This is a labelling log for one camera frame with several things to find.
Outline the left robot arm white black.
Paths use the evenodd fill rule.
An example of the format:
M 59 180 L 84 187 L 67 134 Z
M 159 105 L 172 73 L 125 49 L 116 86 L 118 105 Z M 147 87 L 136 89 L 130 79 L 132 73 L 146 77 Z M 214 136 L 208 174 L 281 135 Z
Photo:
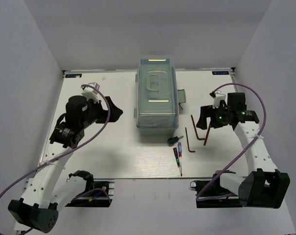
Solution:
M 106 97 L 109 109 L 103 109 L 95 98 L 75 95 L 68 99 L 66 112 L 62 114 L 50 136 L 50 143 L 37 171 L 20 199 L 11 200 L 8 210 L 17 222 L 43 233 L 49 233 L 56 224 L 59 212 L 78 195 L 90 195 L 94 191 L 93 175 L 78 170 L 69 175 L 59 189 L 55 185 L 65 165 L 84 137 L 85 129 L 93 123 L 116 122 L 122 115 L 110 97 Z

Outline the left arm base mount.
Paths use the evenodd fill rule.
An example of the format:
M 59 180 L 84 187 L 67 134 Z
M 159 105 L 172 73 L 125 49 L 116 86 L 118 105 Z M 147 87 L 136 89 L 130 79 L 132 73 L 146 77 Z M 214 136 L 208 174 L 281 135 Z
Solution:
M 108 208 L 110 202 L 106 194 L 99 190 L 105 191 L 110 200 L 113 201 L 114 196 L 114 180 L 101 179 L 94 180 L 93 184 L 89 187 L 89 193 L 83 197 L 75 198 L 66 205 L 68 208 Z

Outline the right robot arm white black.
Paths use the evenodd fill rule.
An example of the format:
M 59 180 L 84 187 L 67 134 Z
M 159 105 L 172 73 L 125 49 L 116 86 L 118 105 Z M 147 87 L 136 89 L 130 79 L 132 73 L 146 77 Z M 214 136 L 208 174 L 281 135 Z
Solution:
M 280 208 L 290 177 L 280 172 L 272 161 L 259 133 L 259 118 L 255 111 L 247 109 L 245 94 L 215 91 L 210 95 L 214 102 L 201 107 L 196 126 L 202 130 L 231 126 L 243 148 L 248 175 L 242 177 L 229 170 L 216 171 L 213 182 L 199 190 L 197 203 L 222 202 L 232 197 L 231 205 L 235 206 Z

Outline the black green precision screwdriver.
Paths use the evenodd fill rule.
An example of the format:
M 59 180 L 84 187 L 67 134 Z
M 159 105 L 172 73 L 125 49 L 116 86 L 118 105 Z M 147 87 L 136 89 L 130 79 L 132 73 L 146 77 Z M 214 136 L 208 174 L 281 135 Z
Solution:
M 174 152 L 175 160 L 176 160 L 176 163 L 177 163 L 177 167 L 179 169 L 180 175 L 182 176 L 181 162 L 180 162 L 178 150 L 177 150 L 176 147 L 173 148 L 173 152 Z

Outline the green toolbox with clear lid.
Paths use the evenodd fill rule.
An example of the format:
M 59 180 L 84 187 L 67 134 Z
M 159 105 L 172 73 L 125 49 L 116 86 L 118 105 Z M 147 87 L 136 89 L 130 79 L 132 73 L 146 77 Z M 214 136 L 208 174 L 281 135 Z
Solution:
M 143 136 L 171 137 L 179 127 L 179 89 L 172 56 L 143 55 L 136 73 L 136 127 Z

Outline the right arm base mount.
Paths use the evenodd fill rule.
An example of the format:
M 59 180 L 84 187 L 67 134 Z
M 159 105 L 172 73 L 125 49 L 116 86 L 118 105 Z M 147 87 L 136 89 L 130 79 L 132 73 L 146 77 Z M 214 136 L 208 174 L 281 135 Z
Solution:
M 196 192 L 196 195 L 205 187 L 208 180 L 193 180 L 190 182 L 189 186 L 191 190 Z M 216 180 L 212 185 L 208 187 L 208 189 L 201 195 L 201 197 L 216 197 L 222 196 L 231 193 L 226 188 L 220 186 L 219 179 Z M 205 208 L 241 208 L 239 198 L 237 195 L 233 195 L 232 197 L 223 197 L 218 199 L 210 199 L 205 201 L 196 201 L 196 206 L 199 209 Z

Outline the stubby green screwdriver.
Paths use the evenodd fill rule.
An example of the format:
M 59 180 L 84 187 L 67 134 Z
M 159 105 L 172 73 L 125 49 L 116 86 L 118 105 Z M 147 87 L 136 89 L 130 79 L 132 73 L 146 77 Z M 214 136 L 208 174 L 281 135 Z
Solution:
M 182 138 L 183 138 L 183 136 L 180 136 L 180 137 L 178 137 L 178 136 L 176 136 L 176 137 L 171 137 L 171 138 L 169 138 L 169 139 L 167 140 L 167 144 L 168 144 L 169 146 L 173 146 L 173 145 L 175 145 L 176 143 L 178 143 L 179 140 L 182 139 Z

